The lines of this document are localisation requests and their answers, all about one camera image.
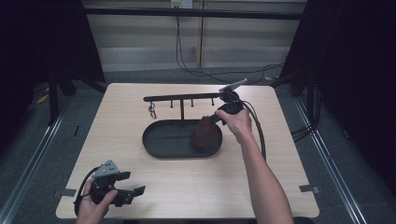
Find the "wooden table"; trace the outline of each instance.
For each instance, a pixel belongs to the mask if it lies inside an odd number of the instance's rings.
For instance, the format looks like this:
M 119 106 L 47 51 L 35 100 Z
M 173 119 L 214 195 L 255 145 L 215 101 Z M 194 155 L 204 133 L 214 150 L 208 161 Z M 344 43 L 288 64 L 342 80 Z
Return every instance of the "wooden table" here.
M 146 186 L 132 204 L 110 206 L 107 218 L 254 218 L 242 153 L 227 126 L 217 154 L 205 159 L 161 160 L 151 157 L 142 143 L 145 129 L 154 121 L 145 96 L 218 92 L 217 85 L 111 84 L 98 109 L 92 127 L 70 176 L 67 189 L 78 189 L 85 175 L 112 159 L 121 171 L 132 172 L 116 182 L 117 189 Z M 308 185 L 304 168 L 290 135 L 282 109 L 271 87 L 241 86 L 235 90 L 255 108 L 265 136 L 267 162 L 279 179 L 295 217 L 316 217 L 318 206 Z M 212 115 L 223 105 L 217 98 L 185 102 L 185 119 Z M 180 119 L 180 105 L 156 102 L 157 120 Z M 259 135 L 253 124 L 253 132 Z M 75 197 L 62 197 L 56 215 L 75 218 Z

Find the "black cable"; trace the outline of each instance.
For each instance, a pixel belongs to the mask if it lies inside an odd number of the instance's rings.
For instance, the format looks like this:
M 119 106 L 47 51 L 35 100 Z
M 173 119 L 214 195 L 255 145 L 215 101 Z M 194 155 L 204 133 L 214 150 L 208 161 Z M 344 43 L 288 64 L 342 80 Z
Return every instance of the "black cable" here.
M 90 177 L 90 175 L 97 171 L 100 168 L 100 166 L 93 168 L 84 178 L 84 180 L 82 181 L 81 185 L 79 186 L 79 190 L 78 190 L 78 194 L 76 197 L 76 201 L 74 202 L 75 205 L 75 213 L 76 216 L 78 216 L 78 209 L 79 209 L 79 204 L 81 203 L 82 198 L 90 195 L 90 194 L 86 194 L 86 195 L 81 195 L 82 190 L 84 189 L 85 183 L 87 182 L 88 178 Z
M 180 54 L 180 60 L 182 65 L 180 64 L 179 60 L 178 60 L 178 55 Z M 208 74 L 205 72 L 201 72 L 201 71 L 193 71 L 190 70 L 189 68 L 187 68 L 186 64 L 184 63 L 184 59 L 183 59 L 183 54 L 182 54 L 182 47 L 181 47 L 181 38 L 180 38 L 180 20 L 179 17 L 177 17 L 177 49 L 176 49 L 176 59 L 177 59 L 177 65 L 179 68 L 181 68 L 183 71 L 190 73 L 191 75 L 197 76 L 197 77 L 212 77 L 220 82 L 224 82 L 229 84 L 230 82 L 223 80 L 221 78 L 215 77 L 215 76 L 219 76 L 219 75 L 229 75 L 229 74 L 252 74 L 252 73 L 262 73 L 261 77 L 256 80 L 253 81 L 251 83 L 248 83 L 246 85 L 253 85 L 255 83 L 258 83 L 259 81 L 261 81 L 263 79 L 264 76 L 264 71 L 273 69 L 275 67 L 278 66 L 283 66 L 284 63 L 277 63 L 277 64 L 267 64 L 265 65 L 262 69 L 260 70 L 255 70 L 255 71 L 244 71 L 244 72 L 220 72 L 220 73 L 213 73 L 213 74 Z
M 310 125 L 303 127 L 297 131 L 291 132 L 291 135 L 293 135 L 293 141 L 294 143 L 300 141 L 310 133 L 312 133 L 317 127 L 319 123 L 319 117 L 320 117 L 320 109 L 321 109 L 321 100 L 322 96 L 318 90 L 318 87 L 316 87 L 315 90 L 315 111 L 314 111 L 314 117 Z
M 254 122 L 256 123 L 257 131 L 259 132 L 259 137 L 260 137 L 260 144 L 262 145 L 262 157 L 264 158 L 265 161 L 267 161 L 264 134 L 262 133 L 262 125 L 260 124 L 259 119 L 257 118 L 256 111 L 254 110 L 254 107 L 251 105 L 251 103 L 247 101 L 241 101 L 241 103 L 245 106 L 247 111 L 250 113 L 251 117 L 253 117 Z
M 289 82 L 293 77 L 299 75 L 303 71 L 304 71 L 304 69 L 301 69 L 301 70 L 297 70 L 295 72 L 292 72 L 292 73 L 290 73 L 288 75 L 285 75 L 282 78 L 278 79 L 277 81 L 269 84 L 269 86 L 272 87 L 272 88 L 276 88 L 276 87 L 282 85 L 285 82 Z

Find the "metal rail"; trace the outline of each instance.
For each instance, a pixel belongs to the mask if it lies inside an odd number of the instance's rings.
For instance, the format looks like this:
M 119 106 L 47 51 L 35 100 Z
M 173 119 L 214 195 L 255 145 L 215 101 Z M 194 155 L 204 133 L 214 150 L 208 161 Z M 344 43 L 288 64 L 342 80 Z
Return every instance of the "metal rail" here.
M 52 123 L 51 126 L 46 130 L 43 138 L 41 139 L 40 144 L 35 150 L 35 154 L 32 159 L 29 161 L 29 164 L 26 166 L 23 174 L 21 175 L 20 180 L 15 186 L 14 190 L 12 190 L 11 194 L 8 196 L 6 202 L 4 203 L 1 211 L 0 211 L 0 223 L 8 224 L 11 223 L 12 219 L 15 217 L 17 210 L 25 196 L 27 190 L 33 178 L 35 177 L 35 173 L 37 172 L 41 162 L 44 159 L 44 156 L 47 153 L 48 148 L 50 147 L 50 143 L 52 142 L 53 137 L 58 132 L 58 129 L 62 123 L 64 118 L 64 113 L 67 107 L 70 105 L 71 97 L 67 99 L 65 103 L 65 107 L 58 118 Z
M 297 108 L 304 120 L 305 125 L 308 127 L 311 124 L 311 121 L 306 114 L 306 108 L 302 100 L 296 101 Z M 337 166 L 335 165 L 334 160 L 332 159 L 332 155 L 327 149 L 326 145 L 323 142 L 319 132 L 317 129 L 311 132 L 312 140 L 317 147 L 318 153 L 323 160 L 324 165 L 329 172 L 330 177 L 332 178 L 332 182 L 334 183 L 335 187 L 337 188 L 338 193 L 340 194 L 341 200 L 343 201 L 346 210 L 348 211 L 353 223 L 355 224 L 367 224 L 364 215 L 355 200 L 355 197 L 349 190 L 347 183 L 345 182 L 344 178 L 342 177 L 340 171 L 338 170 Z

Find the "wall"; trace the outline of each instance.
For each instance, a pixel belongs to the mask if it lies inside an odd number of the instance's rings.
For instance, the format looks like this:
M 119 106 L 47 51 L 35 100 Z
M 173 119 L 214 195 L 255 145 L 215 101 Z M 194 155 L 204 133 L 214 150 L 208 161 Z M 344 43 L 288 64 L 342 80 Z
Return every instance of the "wall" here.
M 170 7 L 170 1 L 86 0 L 86 6 Z M 193 8 L 303 12 L 305 1 L 193 1 Z M 89 15 L 105 72 L 174 68 L 176 17 Z M 180 18 L 187 67 L 282 63 L 298 21 Z

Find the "tray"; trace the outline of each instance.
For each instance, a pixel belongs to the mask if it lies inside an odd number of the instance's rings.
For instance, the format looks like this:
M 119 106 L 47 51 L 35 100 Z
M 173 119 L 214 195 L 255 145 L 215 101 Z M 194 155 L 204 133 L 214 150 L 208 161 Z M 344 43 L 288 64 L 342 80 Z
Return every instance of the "tray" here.
M 150 124 L 143 133 L 147 153 L 159 159 L 206 158 L 216 154 L 222 142 L 222 132 L 216 125 L 215 140 L 207 147 L 196 147 L 190 135 L 199 119 L 164 119 Z

